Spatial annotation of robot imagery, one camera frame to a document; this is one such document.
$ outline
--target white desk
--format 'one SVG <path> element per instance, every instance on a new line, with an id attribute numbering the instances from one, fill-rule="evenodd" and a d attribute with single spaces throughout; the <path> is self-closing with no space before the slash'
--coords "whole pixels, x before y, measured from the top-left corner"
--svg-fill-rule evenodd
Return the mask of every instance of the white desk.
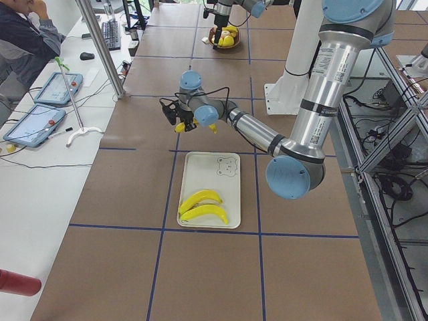
<path id="1" fill-rule="evenodd" d="M 119 66 L 123 60 L 130 61 L 130 36 L 125 35 L 123 29 L 121 31 L 122 49 L 110 52 L 115 66 Z M 85 76 L 91 68 L 98 70 L 90 86 L 85 87 L 87 84 L 84 83 L 85 86 L 76 96 L 77 100 L 93 94 L 108 79 L 92 40 L 80 39 L 83 33 L 88 33 L 88 28 L 79 19 L 62 44 L 61 54 L 72 72 Z M 94 53 L 95 59 L 81 61 L 79 56 L 83 51 Z M 58 65 L 49 63 L 32 87 L 42 86 L 52 72 L 57 71 Z M 79 109 L 84 124 L 105 130 L 115 101 L 114 90 L 111 85 L 107 85 Z M 31 97 L 27 94 L 16 111 L 27 112 L 32 106 Z M 20 119 L 22 116 L 14 112 L 9 119 Z M 7 143 L 2 138 L 11 126 L 6 124 L 0 129 L 1 154 L 7 154 Z M 79 128 L 73 112 L 65 117 L 57 132 L 71 126 L 73 131 Z M 29 166 L 91 164 L 102 135 L 91 132 L 77 137 L 71 147 L 66 148 L 71 133 L 57 135 L 38 148 L 26 148 L 7 159 Z M 45 284 L 89 170 L 89 167 L 27 169 L 0 160 L 0 269 L 37 277 Z M 40 295 L 41 292 L 32 297 L 0 292 L 0 319 L 29 320 Z"/>

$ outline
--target red cup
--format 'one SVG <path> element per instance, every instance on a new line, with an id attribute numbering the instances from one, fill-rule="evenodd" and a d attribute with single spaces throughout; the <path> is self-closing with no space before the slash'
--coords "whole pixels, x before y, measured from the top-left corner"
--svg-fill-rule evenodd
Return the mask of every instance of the red cup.
<path id="1" fill-rule="evenodd" d="M 0 270 L 0 292 L 33 296 L 41 288 L 41 281 L 22 274 Z"/>

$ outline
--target person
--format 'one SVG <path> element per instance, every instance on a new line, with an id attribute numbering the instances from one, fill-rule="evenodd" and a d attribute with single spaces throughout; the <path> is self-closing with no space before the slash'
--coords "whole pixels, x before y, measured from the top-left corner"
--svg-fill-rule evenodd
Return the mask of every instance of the person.
<path id="1" fill-rule="evenodd" d="M 28 19 L 31 12 L 39 16 L 39 29 Z M 47 15 L 43 0 L 0 0 L 0 55 L 26 88 L 60 55 L 64 39 Z"/>

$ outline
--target computer mouse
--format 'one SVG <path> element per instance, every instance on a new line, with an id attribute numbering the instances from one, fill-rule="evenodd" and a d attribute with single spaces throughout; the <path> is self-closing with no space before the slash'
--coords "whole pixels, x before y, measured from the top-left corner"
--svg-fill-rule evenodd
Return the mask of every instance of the computer mouse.
<path id="1" fill-rule="evenodd" d="M 80 54 L 80 60 L 91 60 L 94 58 L 95 58 L 95 55 L 90 52 L 82 52 Z"/>

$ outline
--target blue joint cap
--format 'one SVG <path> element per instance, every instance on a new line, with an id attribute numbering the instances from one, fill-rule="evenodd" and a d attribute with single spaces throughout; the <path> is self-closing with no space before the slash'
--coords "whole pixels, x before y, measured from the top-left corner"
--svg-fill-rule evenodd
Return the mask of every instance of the blue joint cap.
<path id="1" fill-rule="evenodd" d="M 193 70 L 187 70 L 181 74 L 180 87 L 186 90 L 196 90 L 201 87 L 202 77 Z"/>
<path id="2" fill-rule="evenodd" d="M 322 0 L 325 18 L 334 23 L 352 23 L 372 14 L 383 0 Z"/>
<path id="3" fill-rule="evenodd" d="M 203 105 L 198 107 L 198 109 L 196 109 L 193 114 L 202 127 L 212 125 L 219 119 L 219 113 L 217 109 L 211 105 Z"/>
<path id="4" fill-rule="evenodd" d="M 394 37 L 394 32 L 388 33 L 387 35 L 381 35 L 379 37 L 375 37 L 370 44 L 370 48 L 379 48 L 383 47 L 392 42 Z"/>
<path id="5" fill-rule="evenodd" d="M 261 1 L 258 1 L 258 2 L 253 6 L 253 8 L 251 9 L 251 15 L 252 15 L 253 17 L 258 18 L 258 17 L 260 17 L 260 16 L 261 16 L 261 14 L 262 14 L 265 10 L 266 10 L 266 6 L 264 5 L 264 3 L 263 3 L 263 2 L 261 2 Z"/>
<path id="6" fill-rule="evenodd" d="M 266 168 L 269 188 L 283 199 L 299 199 L 310 188 L 306 167 L 290 156 L 280 155 L 272 159 Z"/>

